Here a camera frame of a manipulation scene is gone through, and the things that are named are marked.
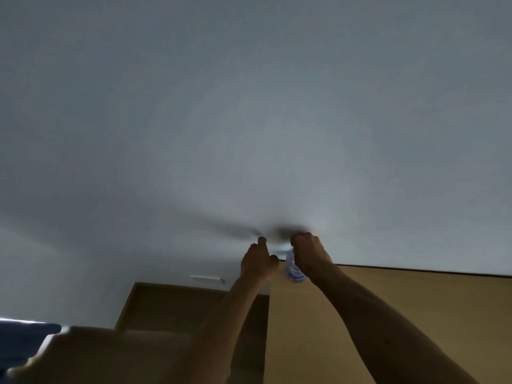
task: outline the person's right hand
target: person's right hand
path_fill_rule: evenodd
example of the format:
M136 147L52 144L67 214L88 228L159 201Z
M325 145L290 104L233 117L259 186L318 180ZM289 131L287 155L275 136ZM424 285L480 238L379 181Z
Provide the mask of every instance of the person's right hand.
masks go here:
M314 279L325 264L332 264L331 257L323 248L320 239L310 232L294 234L290 243L295 251L295 263L304 274Z

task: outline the person's right arm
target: person's right arm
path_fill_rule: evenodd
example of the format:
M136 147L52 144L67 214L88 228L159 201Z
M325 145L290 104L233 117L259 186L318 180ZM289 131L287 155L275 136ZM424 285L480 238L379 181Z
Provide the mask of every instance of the person's right arm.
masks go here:
M296 234L290 241L295 263L340 314L377 384L477 382L405 317L345 275L318 237Z

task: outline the wooden cabinet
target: wooden cabinet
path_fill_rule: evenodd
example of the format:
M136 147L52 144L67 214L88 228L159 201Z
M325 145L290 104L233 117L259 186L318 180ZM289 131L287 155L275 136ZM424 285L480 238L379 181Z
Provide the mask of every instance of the wooden cabinet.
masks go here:
M281 263L270 286L265 384L373 383L343 321ZM482 383L512 377L512 279L341 267L430 336Z

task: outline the person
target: person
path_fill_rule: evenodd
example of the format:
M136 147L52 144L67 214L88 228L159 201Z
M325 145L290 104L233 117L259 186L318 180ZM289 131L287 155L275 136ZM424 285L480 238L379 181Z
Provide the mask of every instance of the person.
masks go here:
M295 234L290 242L296 264L333 304L376 383L477 382L416 326L333 264L318 237ZM260 237L245 254L232 289L161 384L226 383L249 308L277 268L278 258L269 255L266 239Z

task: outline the person's left arm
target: person's left arm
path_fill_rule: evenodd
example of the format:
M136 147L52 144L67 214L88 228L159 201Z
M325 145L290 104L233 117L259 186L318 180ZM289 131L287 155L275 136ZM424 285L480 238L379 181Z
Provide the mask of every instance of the person's left arm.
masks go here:
M225 384L240 330L254 298L278 268L267 240L258 238L242 260L242 271L227 296L199 327L192 343L176 360L161 384Z

